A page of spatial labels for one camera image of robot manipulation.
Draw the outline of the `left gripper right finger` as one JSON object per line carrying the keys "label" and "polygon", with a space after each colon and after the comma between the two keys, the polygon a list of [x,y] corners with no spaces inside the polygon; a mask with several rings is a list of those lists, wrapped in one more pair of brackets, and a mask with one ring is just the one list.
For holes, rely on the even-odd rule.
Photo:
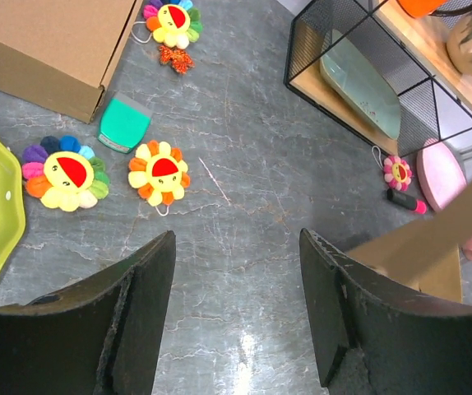
{"label": "left gripper right finger", "polygon": [[403,286],[319,234],[299,235],[321,386],[359,348],[374,394],[472,394],[472,306]]}

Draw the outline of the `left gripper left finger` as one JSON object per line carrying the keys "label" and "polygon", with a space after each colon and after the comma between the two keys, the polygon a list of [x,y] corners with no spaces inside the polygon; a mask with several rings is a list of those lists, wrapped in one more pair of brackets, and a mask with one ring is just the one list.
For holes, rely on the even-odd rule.
{"label": "left gripper left finger", "polygon": [[175,261],[167,231],[82,281],[0,307],[0,394],[151,393]]}

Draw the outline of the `orange flower plush keychain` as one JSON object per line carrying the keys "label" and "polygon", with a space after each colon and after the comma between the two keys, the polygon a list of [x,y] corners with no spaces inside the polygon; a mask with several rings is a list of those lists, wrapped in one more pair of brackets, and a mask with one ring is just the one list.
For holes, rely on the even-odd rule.
{"label": "orange flower plush keychain", "polygon": [[170,206],[183,199],[191,178],[183,153],[168,142],[142,143],[128,164],[127,180],[139,197],[159,216],[167,216]]}

